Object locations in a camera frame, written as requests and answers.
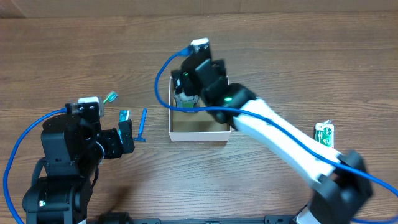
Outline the teal toothpaste tube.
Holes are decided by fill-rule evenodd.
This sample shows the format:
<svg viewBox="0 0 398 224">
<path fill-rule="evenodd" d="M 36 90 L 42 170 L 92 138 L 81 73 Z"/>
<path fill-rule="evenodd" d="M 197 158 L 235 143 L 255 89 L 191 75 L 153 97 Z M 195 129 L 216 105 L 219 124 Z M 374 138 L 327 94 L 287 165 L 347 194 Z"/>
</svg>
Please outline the teal toothpaste tube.
<svg viewBox="0 0 398 224">
<path fill-rule="evenodd" d="M 131 126 L 131 120 L 129 119 L 130 113 L 131 112 L 129 110 L 120 110 L 119 111 L 119 124 L 118 124 L 118 126 L 120 126 L 121 124 L 123 126 L 125 126 L 125 125 Z"/>
</svg>

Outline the clear pump soap bottle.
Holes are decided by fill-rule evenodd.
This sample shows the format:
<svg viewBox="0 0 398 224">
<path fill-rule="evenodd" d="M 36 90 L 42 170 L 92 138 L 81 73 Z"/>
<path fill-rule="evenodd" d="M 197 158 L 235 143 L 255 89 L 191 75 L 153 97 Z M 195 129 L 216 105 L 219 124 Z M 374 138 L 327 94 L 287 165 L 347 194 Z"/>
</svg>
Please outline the clear pump soap bottle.
<svg viewBox="0 0 398 224">
<path fill-rule="evenodd" d="M 188 109 L 188 113 L 195 113 L 195 111 L 192 111 L 192 108 L 196 107 L 199 99 L 200 98 L 198 95 L 187 96 L 184 92 L 177 93 L 174 91 L 174 100 L 176 106 L 178 108 Z"/>
</svg>

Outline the green soap pack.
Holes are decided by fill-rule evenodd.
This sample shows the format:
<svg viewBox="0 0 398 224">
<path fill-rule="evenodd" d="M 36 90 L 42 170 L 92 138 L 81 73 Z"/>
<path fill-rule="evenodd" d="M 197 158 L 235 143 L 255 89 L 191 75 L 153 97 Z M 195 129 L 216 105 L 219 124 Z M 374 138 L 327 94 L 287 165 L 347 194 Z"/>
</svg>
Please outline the green soap pack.
<svg viewBox="0 0 398 224">
<path fill-rule="evenodd" d="M 335 147 L 335 126 L 332 120 L 326 120 L 322 123 L 314 125 L 314 140 L 323 144 L 324 146 Z"/>
</svg>

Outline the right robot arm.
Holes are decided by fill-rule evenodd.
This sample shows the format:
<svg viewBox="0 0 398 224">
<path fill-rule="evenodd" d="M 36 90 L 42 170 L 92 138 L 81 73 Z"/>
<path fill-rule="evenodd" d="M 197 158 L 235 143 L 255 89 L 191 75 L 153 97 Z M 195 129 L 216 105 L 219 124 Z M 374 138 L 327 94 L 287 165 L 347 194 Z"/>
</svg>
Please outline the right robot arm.
<svg viewBox="0 0 398 224">
<path fill-rule="evenodd" d="M 373 189 L 364 159 L 342 154 L 307 136 L 281 118 L 267 103 L 238 83 L 228 83 L 223 60 L 191 54 L 172 75 L 193 89 L 206 111 L 268 147 L 288 163 L 313 190 L 313 197 L 292 223 L 350 223 L 371 198 Z"/>
</svg>

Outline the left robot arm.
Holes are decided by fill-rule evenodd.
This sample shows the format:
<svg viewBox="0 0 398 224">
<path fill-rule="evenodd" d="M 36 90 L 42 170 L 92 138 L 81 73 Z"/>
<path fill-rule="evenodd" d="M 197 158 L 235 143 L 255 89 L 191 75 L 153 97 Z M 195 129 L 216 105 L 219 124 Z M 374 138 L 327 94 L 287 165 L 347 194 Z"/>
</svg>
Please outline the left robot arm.
<svg viewBox="0 0 398 224">
<path fill-rule="evenodd" d="M 98 119 L 76 114 L 46 120 L 41 141 L 45 155 L 36 163 L 22 202 L 27 223 L 85 222 L 102 160 L 134 150 L 130 120 L 102 130 Z"/>
</svg>

